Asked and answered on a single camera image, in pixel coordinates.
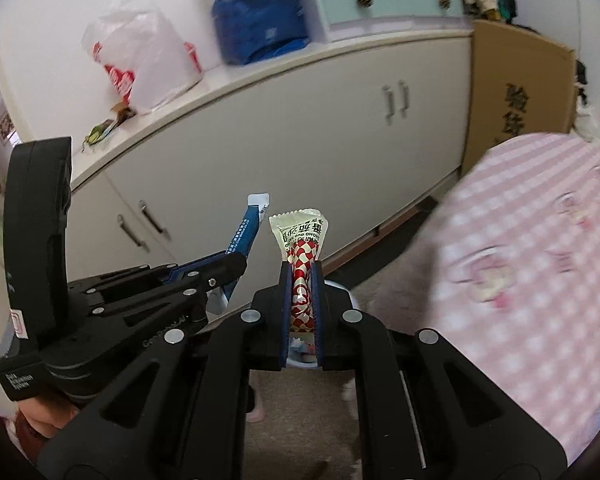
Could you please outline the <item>person's hand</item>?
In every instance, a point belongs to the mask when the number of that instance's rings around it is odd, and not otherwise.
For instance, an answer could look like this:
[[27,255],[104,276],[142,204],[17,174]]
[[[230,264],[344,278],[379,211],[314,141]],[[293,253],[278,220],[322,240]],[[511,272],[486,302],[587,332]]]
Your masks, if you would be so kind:
[[63,396],[41,394],[16,403],[13,418],[6,422],[12,443],[33,465],[44,445],[58,435],[80,410]]

